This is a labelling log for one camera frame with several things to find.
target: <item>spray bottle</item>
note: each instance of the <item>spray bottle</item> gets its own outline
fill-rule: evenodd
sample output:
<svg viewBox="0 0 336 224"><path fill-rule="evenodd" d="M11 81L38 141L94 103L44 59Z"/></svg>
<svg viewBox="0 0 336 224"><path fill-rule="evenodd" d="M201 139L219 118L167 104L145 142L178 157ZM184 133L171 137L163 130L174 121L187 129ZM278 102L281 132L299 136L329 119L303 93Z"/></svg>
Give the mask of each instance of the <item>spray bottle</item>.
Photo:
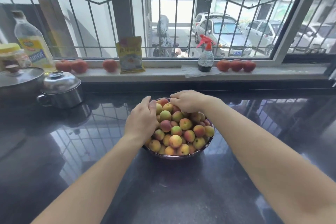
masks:
<svg viewBox="0 0 336 224"><path fill-rule="evenodd" d="M199 55L198 58L198 70L201 72L210 72L213 61L214 61L214 56L212 53L212 44L215 44L211 38L201 34L199 35L201 37L201 40L199 44L197 45L197 48L201 46L202 44L205 44L205 50Z"/></svg>

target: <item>bowl of apricots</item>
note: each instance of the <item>bowl of apricots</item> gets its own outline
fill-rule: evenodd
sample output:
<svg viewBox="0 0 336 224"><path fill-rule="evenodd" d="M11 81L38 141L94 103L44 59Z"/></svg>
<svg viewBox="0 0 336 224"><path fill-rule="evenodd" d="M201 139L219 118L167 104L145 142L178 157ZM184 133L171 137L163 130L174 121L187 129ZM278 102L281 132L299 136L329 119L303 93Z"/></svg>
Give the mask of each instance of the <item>bowl of apricots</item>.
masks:
<svg viewBox="0 0 336 224"><path fill-rule="evenodd" d="M212 141L215 127L201 112L182 112L170 98L156 100L157 127L143 148L159 158L183 159L200 154Z"/></svg>

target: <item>person's left hand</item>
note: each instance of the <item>person's left hand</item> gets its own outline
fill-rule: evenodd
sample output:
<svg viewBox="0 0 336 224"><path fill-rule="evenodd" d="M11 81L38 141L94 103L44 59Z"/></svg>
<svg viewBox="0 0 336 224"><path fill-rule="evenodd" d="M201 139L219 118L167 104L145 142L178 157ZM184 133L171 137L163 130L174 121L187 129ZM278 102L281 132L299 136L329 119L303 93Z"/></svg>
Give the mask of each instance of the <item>person's left hand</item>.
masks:
<svg viewBox="0 0 336 224"><path fill-rule="evenodd" d="M126 120L124 137L143 145L154 133L157 126L156 101L145 97L130 113Z"/></svg>

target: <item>yellow package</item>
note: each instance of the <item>yellow package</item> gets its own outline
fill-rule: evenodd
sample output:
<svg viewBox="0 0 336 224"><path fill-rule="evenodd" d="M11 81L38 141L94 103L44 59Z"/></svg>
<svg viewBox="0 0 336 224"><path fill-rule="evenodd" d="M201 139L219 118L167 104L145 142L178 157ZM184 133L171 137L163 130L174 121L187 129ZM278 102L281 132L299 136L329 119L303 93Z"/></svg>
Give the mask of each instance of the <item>yellow package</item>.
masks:
<svg viewBox="0 0 336 224"><path fill-rule="evenodd" d="M141 52L141 36L127 37L116 43L120 73L144 72Z"/></svg>

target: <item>hand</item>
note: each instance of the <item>hand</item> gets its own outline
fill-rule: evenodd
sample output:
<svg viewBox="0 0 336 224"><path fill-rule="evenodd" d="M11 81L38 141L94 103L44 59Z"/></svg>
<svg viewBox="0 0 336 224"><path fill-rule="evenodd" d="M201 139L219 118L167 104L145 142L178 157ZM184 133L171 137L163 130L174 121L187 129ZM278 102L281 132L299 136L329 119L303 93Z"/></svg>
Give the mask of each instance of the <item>hand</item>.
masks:
<svg viewBox="0 0 336 224"><path fill-rule="evenodd" d="M145 97L130 113L126 120L124 137L136 140L143 145L155 131L156 101L151 96Z"/></svg>
<svg viewBox="0 0 336 224"><path fill-rule="evenodd" d="M204 95L194 90L183 90L170 95L170 103L176 105L183 112L203 111L204 105L208 103L211 96Z"/></svg>

